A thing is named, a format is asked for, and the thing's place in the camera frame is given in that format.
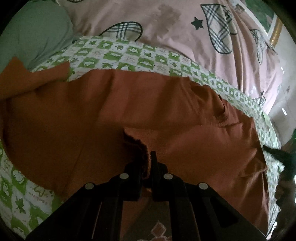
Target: green checkered cloth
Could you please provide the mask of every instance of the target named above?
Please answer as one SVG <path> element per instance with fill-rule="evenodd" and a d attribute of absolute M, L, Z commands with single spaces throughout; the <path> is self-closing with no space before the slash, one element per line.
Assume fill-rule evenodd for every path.
<path fill-rule="evenodd" d="M 262 145 L 278 148 L 276 134 L 265 121 L 262 110 L 255 101 L 179 53 L 139 42 L 108 37 L 81 37 L 34 71 L 52 68 L 65 61 L 70 61 L 68 81 L 77 79 L 92 69 L 121 69 L 189 77 L 200 85 L 209 85 L 231 105 L 254 118 Z M 264 155 L 268 165 L 269 223 L 273 224 L 278 213 L 274 193 L 282 166 L 269 154 Z M 61 204 L 52 191 L 45 190 L 23 176 L 0 146 L 0 214 L 8 227 L 25 238 Z"/>

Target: pink bedsheet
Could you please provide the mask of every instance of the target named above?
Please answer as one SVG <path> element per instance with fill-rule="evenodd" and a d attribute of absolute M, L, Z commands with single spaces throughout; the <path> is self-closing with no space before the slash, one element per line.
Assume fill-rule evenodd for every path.
<path fill-rule="evenodd" d="M 259 27 L 224 0 L 59 0 L 79 35 L 103 35 L 178 51 L 269 113 L 282 75 Z"/>

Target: metal rivet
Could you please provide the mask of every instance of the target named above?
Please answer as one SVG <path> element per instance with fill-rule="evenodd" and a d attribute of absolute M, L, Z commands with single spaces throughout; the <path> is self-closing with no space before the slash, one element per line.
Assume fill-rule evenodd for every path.
<path fill-rule="evenodd" d="M 119 175 L 119 177 L 120 177 L 121 179 L 128 179 L 128 174 L 127 174 L 127 173 L 121 173 L 121 174 Z"/>
<path fill-rule="evenodd" d="M 94 184 L 93 183 L 87 183 L 87 184 L 84 185 L 84 188 L 86 190 L 91 190 L 91 189 L 94 188 Z"/>
<path fill-rule="evenodd" d="M 170 173 L 166 173 L 163 175 L 163 177 L 166 179 L 166 180 L 171 180 L 173 178 L 173 175 L 170 174 Z"/>
<path fill-rule="evenodd" d="M 198 186 L 202 190 L 206 190 L 208 188 L 208 185 L 206 183 L 200 183 Z"/>

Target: orange cloth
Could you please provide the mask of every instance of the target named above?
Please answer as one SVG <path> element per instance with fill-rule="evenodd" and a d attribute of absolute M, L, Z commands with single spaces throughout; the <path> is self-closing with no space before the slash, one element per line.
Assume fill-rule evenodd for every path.
<path fill-rule="evenodd" d="M 107 182 L 136 158 L 125 132 L 267 232 L 267 167 L 252 118 L 189 78 L 111 69 L 52 81 L 67 79 L 68 69 L 29 73 L 14 58 L 0 75 L 0 137 L 27 178 L 64 199 Z"/>

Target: floor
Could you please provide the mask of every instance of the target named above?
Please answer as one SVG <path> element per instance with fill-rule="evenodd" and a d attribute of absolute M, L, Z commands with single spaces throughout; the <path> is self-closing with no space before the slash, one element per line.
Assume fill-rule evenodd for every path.
<path fill-rule="evenodd" d="M 284 144 L 296 128 L 296 45 L 285 27 L 281 31 L 275 50 L 280 57 L 283 82 L 279 86 L 279 93 L 269 116 Z"/>

